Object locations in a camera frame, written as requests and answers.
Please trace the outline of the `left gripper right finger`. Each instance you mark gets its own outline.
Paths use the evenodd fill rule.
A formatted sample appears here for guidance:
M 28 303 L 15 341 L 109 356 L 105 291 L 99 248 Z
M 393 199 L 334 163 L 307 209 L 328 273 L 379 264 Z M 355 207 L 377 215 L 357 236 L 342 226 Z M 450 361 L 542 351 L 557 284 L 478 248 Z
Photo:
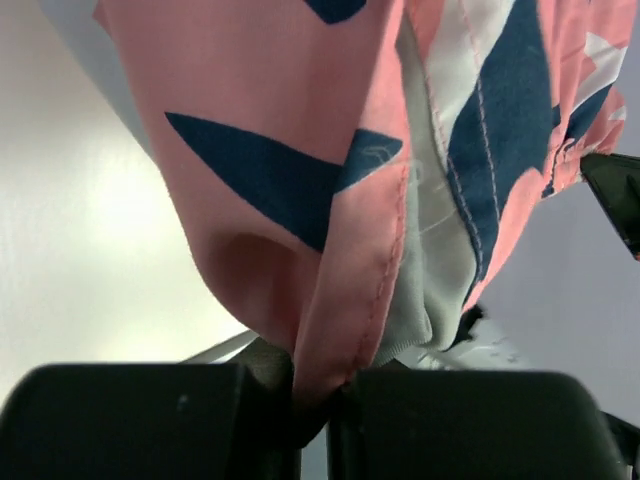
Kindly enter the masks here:
M 378 369 L 343 391 L 332 479 L 622 479 L 603 415 L 553 372 Z

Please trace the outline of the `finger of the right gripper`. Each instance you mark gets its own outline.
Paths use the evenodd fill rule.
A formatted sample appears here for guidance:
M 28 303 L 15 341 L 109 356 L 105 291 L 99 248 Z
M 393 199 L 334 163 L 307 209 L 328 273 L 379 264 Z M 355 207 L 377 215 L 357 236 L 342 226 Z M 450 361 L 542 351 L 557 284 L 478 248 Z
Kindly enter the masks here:
M 581 174 L 618 236 L 635 260 L 639 259 L 638 157 L 591 153 L 581 160 Z

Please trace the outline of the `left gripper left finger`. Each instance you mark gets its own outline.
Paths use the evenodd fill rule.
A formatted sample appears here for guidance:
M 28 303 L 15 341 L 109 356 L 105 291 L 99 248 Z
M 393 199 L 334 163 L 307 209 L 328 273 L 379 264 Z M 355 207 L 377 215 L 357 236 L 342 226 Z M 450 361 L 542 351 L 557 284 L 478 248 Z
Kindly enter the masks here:
M 1 412 L 5 479 L 297 479 L 288 356 L 217 364 L 52 364 Z

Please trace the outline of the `pink patterned shorts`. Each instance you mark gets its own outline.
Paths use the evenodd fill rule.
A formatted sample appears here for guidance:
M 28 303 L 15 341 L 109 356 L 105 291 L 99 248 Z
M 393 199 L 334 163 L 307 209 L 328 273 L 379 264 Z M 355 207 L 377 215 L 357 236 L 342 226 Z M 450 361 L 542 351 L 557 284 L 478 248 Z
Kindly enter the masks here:
M 197 268 L 316 404 L 448 348 L 612 152 L 633 1 L 101 1 Z

